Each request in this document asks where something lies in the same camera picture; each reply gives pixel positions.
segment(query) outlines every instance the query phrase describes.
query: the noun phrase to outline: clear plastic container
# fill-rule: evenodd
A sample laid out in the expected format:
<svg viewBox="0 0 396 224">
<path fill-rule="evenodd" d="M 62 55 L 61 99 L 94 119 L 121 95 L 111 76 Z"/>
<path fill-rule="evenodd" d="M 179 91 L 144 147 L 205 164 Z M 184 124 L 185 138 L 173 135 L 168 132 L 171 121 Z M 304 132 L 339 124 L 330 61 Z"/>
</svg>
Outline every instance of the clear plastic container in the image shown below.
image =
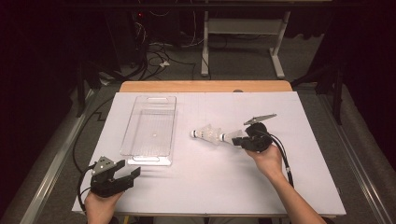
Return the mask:
<svg viewBox="0 0 396 224">
<path fill-rule="evenodd" d="M 170 165 L 177 98 L 137 96 L 120 154 L 129 164 Z"/>
</svg>

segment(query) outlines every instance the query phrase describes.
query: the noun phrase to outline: human arm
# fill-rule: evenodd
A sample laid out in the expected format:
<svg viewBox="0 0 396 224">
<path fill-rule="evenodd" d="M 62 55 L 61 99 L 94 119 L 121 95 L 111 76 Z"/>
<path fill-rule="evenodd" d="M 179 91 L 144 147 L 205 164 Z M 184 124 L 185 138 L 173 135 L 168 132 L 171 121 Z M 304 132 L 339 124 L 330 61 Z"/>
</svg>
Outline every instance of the human arm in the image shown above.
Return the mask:
<svg viewBox="0 0 396 224">
<path fill-rule="evenodd" d="M 282 156 L 276 146 L 270 145 L 261 153 L 246 150 L 259 170 L 274 186 L 293 224 L 326 223 L 323 218 L 289 184 L 282 173 Z"/>
<path fill-rule="evenodd" d="M 87 210 L 88 224 L 108 224 L 113 218 L 116 203 L 123 192 L 102 198 L 89 192 L 85 198 L 85 208 Z"/>
</svg>

